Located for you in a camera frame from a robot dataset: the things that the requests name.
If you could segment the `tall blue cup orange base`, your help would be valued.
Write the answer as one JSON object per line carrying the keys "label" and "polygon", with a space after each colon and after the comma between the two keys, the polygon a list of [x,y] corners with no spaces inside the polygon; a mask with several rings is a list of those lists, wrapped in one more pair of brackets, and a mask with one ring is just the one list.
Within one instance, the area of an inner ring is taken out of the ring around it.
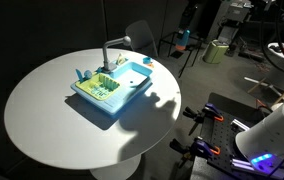
{"label": "tall blue cup orange base", "polygon": [[175,47],[178,50],[185,50],[186,49],[186,45],[188,43],[189,35],[190,35],[190,31],[188,29],[178,32],[177,42],[176,42],[176,45],[175,45]]}

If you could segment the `orange saucer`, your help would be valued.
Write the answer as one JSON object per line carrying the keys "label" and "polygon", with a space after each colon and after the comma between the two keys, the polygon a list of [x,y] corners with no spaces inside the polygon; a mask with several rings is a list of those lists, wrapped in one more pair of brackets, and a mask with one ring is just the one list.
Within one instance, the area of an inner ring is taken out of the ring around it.
{"label": "orange saucer", "polygon": [[149,66],[149,67],[151,67],[151,68],[154,68],[153,63],[149,63],[149,64],[147,64],[147,66]]}

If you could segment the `blue toy sink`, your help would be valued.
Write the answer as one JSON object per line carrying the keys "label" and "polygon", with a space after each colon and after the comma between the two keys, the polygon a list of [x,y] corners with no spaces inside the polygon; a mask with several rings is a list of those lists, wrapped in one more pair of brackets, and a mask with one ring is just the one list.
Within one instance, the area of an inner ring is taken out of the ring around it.
{"label": "blue toy sink", "polygon": [[94,73],[90,79],[78,80],[71,88],[109,116],[115,116],[127,103],[149,88],[152,73],[153,70],[144,64],[126,62],[110,74]]}

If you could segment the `cream soap bottle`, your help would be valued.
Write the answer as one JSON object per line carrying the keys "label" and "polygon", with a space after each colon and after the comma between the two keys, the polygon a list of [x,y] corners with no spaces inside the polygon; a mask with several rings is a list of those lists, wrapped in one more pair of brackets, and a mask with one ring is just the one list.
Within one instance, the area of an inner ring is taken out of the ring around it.
{"label": "cream soap bottle", "polygon": [[126,62],[126,58],[122,54],[119,54],[118,58],[117,58],[117,61],[116,61],[116,64],[117,65],[122,65],[125,62]]}

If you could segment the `yellow-green dish rack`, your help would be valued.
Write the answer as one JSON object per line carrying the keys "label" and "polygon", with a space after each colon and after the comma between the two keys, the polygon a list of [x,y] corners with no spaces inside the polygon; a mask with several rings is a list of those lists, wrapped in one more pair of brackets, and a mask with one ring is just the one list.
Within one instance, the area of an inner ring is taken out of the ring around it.
{"label": "yellow-green dish rack", "polygon": [[120,83],[103,73],[92,75],[89,80],[75,82],[75,89],[84,95],[102,101],[109,98],[120,88]]}

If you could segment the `grey chair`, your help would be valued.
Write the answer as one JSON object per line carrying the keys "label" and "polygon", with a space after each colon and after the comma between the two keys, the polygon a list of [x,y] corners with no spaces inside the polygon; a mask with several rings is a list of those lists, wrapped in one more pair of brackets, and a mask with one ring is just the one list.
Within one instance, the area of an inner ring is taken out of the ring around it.
{"label": "grey chair", "polygon": [[131,38],[131,48],[133,51],[151,58],[158,57],[152,31],[145,20],[139,20],[130,24],[125,29],[125,33]]}

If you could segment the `grey toy faucet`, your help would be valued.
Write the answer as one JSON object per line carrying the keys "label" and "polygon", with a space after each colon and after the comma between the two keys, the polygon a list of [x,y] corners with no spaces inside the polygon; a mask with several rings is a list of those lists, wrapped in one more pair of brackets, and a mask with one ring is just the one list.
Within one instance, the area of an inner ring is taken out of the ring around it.
{"label": "grey toy faucet", "polygon": [[112,46],[119,45],[119,44],[130,46],[131,38],[129,36],[124,36],[124,37],[110,40],[104,43],[102,47],[102,55],[103,55],[102,71],[104,73],[110,74],[113,70],[117,68],[117,65],[111,59],[111,56],[113,53]]}

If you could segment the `blue toy utensil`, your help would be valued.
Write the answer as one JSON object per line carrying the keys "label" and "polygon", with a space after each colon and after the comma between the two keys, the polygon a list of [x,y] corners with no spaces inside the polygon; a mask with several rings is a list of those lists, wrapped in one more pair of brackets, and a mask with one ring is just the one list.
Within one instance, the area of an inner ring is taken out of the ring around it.
{"label": "blue toy utensil", "polygon": [[86,70],[84,73],[81,73],[80,70],[76,70],[76,74],[80,83],[83,83],[84,81],[89,80],[92,77],[90,70]]}

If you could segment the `black metal stand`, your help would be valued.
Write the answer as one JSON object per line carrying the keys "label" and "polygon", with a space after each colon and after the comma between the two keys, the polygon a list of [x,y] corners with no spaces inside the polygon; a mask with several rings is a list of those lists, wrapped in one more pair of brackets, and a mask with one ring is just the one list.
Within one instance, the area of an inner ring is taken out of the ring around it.
{"label": "black metal stand", "polygon": [[169,45],[168,56],[172,55],[172,48],[175,48],[179,52],[188,52],[188,56],[179,71],[178,77],[181,77],[193,51],[196,51],[194,61],[196,60],[199,54],[199,50],[203,44],[203,39],[200,37],[192,36],[189,30],[180,30],[174,31],[172,33],[169,33],[168,35],[165,35],[164,37],[161,37],[158,43],[158,48],[161,48],[161,45],[163,43]]}

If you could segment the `blue clamp upper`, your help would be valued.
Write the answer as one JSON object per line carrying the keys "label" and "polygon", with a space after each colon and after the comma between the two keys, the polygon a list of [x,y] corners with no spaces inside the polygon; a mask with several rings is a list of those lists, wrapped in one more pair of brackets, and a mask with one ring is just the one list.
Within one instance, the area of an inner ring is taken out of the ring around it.
{"label": "blue clamp upper", "polygon": [[194,130],[197,128],[199,124],[204,122],[205,118],[211,118],[216,121],[222,122],[224,120],[223,115],[218,111],[212,103],[206,103],[201,111],[193,111],[190,107],[186,107],[183,111],[183,115],[191,118],[194,121],[194,125],[189,131],[189,135],[191,135]]}

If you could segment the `blue clamp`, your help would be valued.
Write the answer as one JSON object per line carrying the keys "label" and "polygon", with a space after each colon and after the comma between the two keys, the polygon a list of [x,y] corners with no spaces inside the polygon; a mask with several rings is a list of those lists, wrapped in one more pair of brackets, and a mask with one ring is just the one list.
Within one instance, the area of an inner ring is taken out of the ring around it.
{"label": "blue clamp", "polygon": [[204,141],[201,137],[196,137],[190,146],[184,146],[176,139],[173,139],[169,146],[182,155],[179,168],[182,168],[187,161],[194,161],[196,157],[211,159],[214,155],[220,154],[219,147]]}
{"label": "blue clamp", "polygon": [[194,121],[194,125],[189,131],[189,135],[191,135],[194,130],[197,128],[199,124],[204,122],[205,118],[211,118],[216,121],[222,122],[224,120],[223,115],[218,111],[212,103],[206,103],[201,111],[193,111],[190,107],[186,107],[183,111],[183,115],[191,118]]}

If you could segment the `blue clamp lower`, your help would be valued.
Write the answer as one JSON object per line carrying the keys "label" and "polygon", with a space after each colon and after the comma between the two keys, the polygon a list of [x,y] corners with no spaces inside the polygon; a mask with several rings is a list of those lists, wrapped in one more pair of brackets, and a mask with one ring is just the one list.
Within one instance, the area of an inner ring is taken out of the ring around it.
{"label": "blue clamp lower", "polygon": [[204,141],[201,137],[196,137],[190,146],[184,146],[176,139],[173,139],[169,146],[182,155],[179,168],[182,168],[187,161],[194,161],[196,157],[211,159],[214,155],[220,154],[219,147]]}

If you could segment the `green bin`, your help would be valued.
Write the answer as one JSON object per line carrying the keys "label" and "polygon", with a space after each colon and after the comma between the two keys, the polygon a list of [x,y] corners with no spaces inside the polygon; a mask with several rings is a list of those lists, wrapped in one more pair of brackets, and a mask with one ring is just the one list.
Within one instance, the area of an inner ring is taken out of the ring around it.
{"label": "green bin", "polygon": [[227,43],[213,40],[209,43],[203,60],[209,64],[219,64],[228,48]]}

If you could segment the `white round table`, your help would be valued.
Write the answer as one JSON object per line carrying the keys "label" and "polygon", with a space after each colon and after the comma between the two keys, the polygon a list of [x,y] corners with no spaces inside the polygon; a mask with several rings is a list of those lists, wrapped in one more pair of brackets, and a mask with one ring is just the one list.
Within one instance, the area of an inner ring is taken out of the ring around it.
{"label": "white round table", "polygon": [[89,170],[98,180],[143,180],[141,156],[173,128],[181,108],[180,87],[155,61],[151,87],[112,119],[70,88],[77,69],[102,65],[102,50],[89,49],[31,71],[7,100],[6,132],[21,152],[42,164]]}

